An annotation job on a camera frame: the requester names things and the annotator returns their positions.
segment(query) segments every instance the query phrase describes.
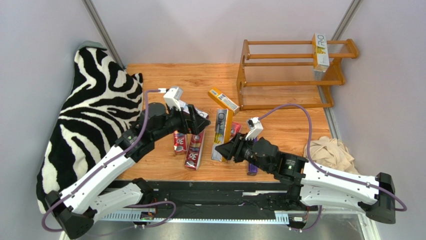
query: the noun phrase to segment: wooden rack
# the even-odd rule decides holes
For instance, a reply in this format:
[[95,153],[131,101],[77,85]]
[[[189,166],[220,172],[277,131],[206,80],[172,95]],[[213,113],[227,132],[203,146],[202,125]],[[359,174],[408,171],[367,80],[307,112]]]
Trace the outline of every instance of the wooden rack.
[[[241,110],[273,109],[285,103],[296,103],[305,108],[332,107],[334,100],[331,86],[343,85],[346,82],[341,69],[342,59],[356,59],[359,51],[352,39],[327,41],[330,67],[326,72],[318,74],[313,70],[314,54],[310,46],[312,44],[312,41],[244,40],[236,80]],[[285,45],[292,50],[289,53],[252,54],[250,45]],[[306,53],[294,53],[301,46],[307,49]],[[319,91],[320,94],[322,92],[326,102],[321,102],[319,98],[298,99],[296,93],[299,89],[296,87]],[[257,97],[257,93],[264,91],[270,92],[270,97]]]

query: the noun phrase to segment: purple box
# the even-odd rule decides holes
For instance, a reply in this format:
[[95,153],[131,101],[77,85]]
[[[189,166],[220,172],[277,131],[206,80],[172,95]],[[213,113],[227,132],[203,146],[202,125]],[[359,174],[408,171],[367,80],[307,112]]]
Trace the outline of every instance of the purple box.
[[258,174],[258,167],[249,163],[247,168],[247,175],[256,176]]

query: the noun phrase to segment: white toothpaste box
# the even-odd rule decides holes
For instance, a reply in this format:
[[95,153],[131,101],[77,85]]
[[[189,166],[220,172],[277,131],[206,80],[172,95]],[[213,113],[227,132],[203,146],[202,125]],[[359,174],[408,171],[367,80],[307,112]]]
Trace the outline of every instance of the white toothpaste box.
[[315,33],[312,37],[313,70],[325,72],[330,67],[329,51],[325,34]]

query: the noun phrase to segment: zebra print pillow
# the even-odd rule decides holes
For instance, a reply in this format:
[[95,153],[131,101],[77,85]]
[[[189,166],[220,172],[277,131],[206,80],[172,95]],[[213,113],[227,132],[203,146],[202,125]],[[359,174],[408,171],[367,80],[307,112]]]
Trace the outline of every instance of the zebra print pillow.
[[61,191],[93,168],[141,113],[142,74],[128,75],[100,43],[85,42],[74,58],[74,83],[62,106],[37,175],[42,213],[46,194]]

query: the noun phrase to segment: metal pole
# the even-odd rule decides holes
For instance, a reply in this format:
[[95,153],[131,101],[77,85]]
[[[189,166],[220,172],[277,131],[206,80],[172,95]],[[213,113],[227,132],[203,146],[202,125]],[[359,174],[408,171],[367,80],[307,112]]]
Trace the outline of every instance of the metal pole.
[[106,48],[109,50],[111,57],[115,60],[115,62],[117,62],[118,65],[120,65],[123,69],[125,69],[125,65],[123,64],[123,61],[120,58],[120,55],[116,47],[114,46],[113,41],[110,38],[110,35],[108,35],[107,29],[102,23],[101,17],[99,16],[98,11],[96,11],[96,7],[93,4],[92,0],[81,0],[81,1],[86,7],[86,10],[89,13],[91,19],[93,20],[93,23],[96,26],[100,36],[102,37],[103,42],[106,45]]
[[[339,40],[342,37],[343,33],[345,32],[346,28],[348,27],[349,23],[351,22],[352,18],[354,17],[355,13],[357,12],[362,2],[363,0],[352,0],[346,13],[341,19],[339,25],[337,26],[337,29],[334,32],[333,37],[331,37],[330,40],[335,41],[335,40]],[[326,103],[327,100],[324,96],[322,89],[318,87],[318,90],[319,90],[319,96],[321,98],[321,102]],[[341,139],[342,137],[340,136],[340,132],[336,124],[336,118],[333,113],[333,109],[331,107],[326,107],[324,108],[324,112],[328,122],[328,127],[330,129],[331,137],[335,139]]]
[[354,17],[362,2],[363,0],[352,0],[346,13],[341,19],[336,31],[334,32],[331,40],[339,40],[342,37],[343,33],[345,32],[346,28],[348,27],[349,23],[351,22],[352,18]]

